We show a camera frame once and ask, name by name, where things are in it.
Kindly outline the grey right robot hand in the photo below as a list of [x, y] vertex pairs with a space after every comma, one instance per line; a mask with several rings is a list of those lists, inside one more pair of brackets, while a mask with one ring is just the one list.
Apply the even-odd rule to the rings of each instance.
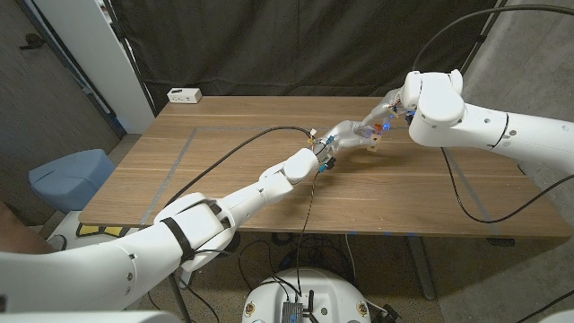
[[361, 125], [374, 127], [376, 124], [380, 124], [385, 127], [390, 124], [392, 116], [397, 117], [404, 113], [405, 109], [402, 106], [400, 98], [401, 91], [402, 88], [389, 91], [379, 104], [362, 120]]

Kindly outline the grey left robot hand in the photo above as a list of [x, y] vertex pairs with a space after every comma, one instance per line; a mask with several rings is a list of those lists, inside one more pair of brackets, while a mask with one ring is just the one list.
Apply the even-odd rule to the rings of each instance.
[[320, 137], [319, 141], [325, 143], [332, 136], [334, 139], [329, 144], [330, 150], [337, 154], [341, 149], [374, 146], [376, 142], [370, 137], [373, 131], [373, 127], [362, 126], [359, 121], [345, 120]]

